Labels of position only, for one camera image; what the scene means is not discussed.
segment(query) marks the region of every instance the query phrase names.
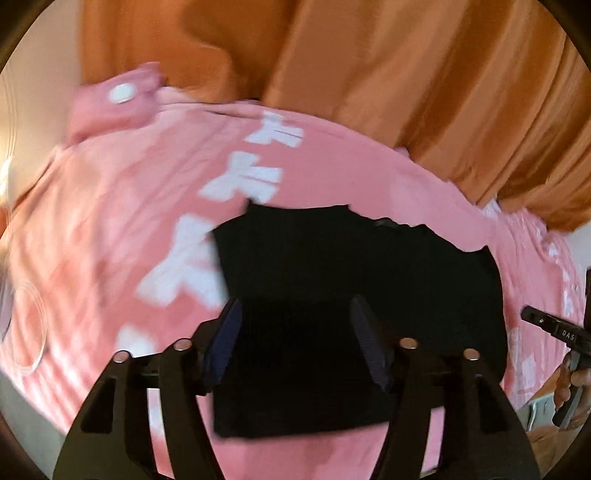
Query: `grey floor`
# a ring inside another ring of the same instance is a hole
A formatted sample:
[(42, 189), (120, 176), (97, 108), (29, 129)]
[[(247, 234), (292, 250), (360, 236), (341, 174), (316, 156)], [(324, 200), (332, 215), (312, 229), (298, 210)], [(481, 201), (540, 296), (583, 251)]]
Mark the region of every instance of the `grey floor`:
[(51, 478), (64, 436), (20, 396), (1, 372), (0, 411), (31, 459)]

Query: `black cloth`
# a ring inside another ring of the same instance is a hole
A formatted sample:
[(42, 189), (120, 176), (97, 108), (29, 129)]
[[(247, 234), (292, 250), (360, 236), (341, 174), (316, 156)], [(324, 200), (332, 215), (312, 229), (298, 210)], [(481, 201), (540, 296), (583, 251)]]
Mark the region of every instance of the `black cloth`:
[(243, 326), (220, 385), (214, 430), (265, 437), (388, 421), (349, 322), (363, 295), (384, 330), (442, 355), (479, 350), (500, 381), (507, 358), (499, 271), (488, 248), (462, 252), (424, 225), (371, 220), (347, 206), (250, 203), (213, 231)]

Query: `pink pillow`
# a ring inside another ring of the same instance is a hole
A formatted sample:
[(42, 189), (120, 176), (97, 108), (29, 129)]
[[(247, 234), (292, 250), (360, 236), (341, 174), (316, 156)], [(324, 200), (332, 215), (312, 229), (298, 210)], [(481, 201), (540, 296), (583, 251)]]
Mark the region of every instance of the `pink pillow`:
[(67, 146), (149, 124), (158, 113), (156, 92), (162, 85), (158, 63), (150, 62), (105, 82), (79, 87), (70, 111)]

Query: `black handheld device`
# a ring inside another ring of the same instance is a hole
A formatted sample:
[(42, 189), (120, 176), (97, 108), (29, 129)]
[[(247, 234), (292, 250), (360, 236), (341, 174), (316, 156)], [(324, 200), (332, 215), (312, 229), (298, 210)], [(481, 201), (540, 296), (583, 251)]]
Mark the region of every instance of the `black handheld device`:
[[(521, 318), (566, 343), (571, 349), (571, 371), (591, 368), (591, 332), (568, 320), (530, 306), (521, 311)], [(582, 394), (583, 387), (570, 387), (570, 399), (554, 415), (552, 419), (554, 425), (561, 429), (565, 429), (569, 425), (579, 406)]]

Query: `white button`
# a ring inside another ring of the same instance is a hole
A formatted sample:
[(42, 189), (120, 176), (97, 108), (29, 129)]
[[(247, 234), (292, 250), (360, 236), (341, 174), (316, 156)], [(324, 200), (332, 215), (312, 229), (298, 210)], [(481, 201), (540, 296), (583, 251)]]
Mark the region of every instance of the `white button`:
[(111, 103), (129, 102), (138, 93), (138, 89), (133, 83), (121, 83), (111, 89), (109, 100)]

